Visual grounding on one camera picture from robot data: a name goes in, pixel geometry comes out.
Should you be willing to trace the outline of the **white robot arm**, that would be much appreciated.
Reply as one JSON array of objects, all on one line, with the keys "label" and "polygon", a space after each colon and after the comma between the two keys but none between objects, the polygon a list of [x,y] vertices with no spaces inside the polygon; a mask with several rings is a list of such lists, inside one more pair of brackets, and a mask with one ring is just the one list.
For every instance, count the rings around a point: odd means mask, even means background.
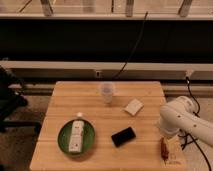
[{"label": "white robot arm", "polygon": [[161,134],[173,138],[179,130],[186,131],[213,148],[213,123],[192,114],[194,104],[186,96],[179,96],[160,107],[156,122]]}]

